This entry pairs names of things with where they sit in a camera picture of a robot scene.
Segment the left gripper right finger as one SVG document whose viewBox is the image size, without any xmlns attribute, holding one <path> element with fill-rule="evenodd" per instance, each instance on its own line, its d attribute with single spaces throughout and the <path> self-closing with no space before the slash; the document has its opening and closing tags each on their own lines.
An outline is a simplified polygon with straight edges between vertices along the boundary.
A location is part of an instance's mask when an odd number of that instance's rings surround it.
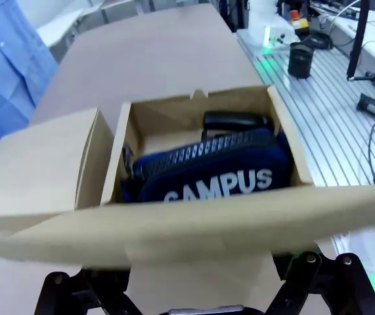
<svg viewBox="0 0 375 315">
<path fill-rule="evenodd" d="M 375 314 L 375 292 L 353 253 L 332 260 L 322 253 L 274 254 L 284 282 L 266 314 L 299 314 L 310 294 L 320 295 L 331 314 Z"/>
</svg>

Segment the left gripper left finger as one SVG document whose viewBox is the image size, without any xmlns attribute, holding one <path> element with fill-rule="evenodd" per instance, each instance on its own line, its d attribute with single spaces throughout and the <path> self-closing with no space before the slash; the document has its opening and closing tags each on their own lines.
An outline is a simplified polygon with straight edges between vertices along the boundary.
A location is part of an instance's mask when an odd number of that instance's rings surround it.
<svg viewBox="0 0 375 315">
<path fill-rule="evenodd" d="M 125 294 L 129 269 L 82 268 L 76 275 L 51 272 L 41 288 L 42 314 L 86 314 L 94 308 L 105 314 L 134 314 L 135 304 Z"/>
</svg>

